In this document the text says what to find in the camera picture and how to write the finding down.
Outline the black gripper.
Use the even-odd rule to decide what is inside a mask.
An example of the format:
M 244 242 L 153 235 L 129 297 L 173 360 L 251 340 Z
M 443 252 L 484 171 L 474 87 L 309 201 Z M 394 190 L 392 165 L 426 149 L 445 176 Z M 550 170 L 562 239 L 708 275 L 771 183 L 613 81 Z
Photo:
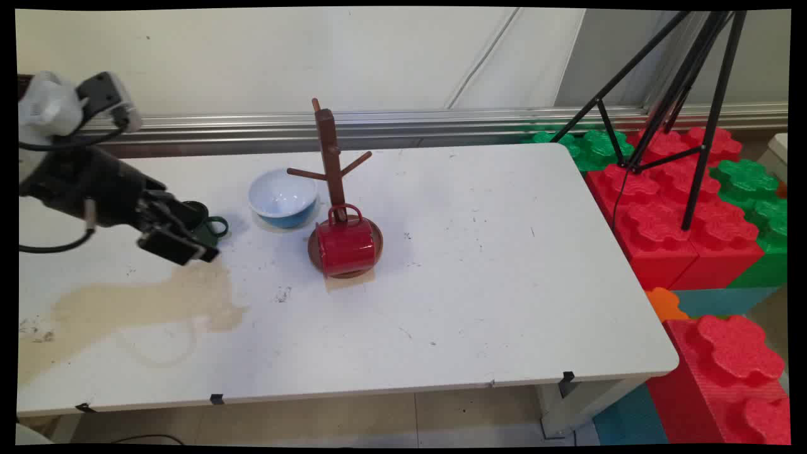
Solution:
M 167 187 L 98 147 L 49 151 L 31 175 L 21 183 L 21 195 L 38 199 L 49 209 L 74 218 L 84 218 L 84 202 L 95 202 L 96 221 L 102 227 L 139 225 L 139 205 L 150 195 L 190 231 L 200 227 L 209 209 L 198 201 L 180 201 Z M 178 265 L 193 260 L 212 262 L 216 247 L 176 235 L 158 225 L 141 233 L 137 245 L 153 255 Z

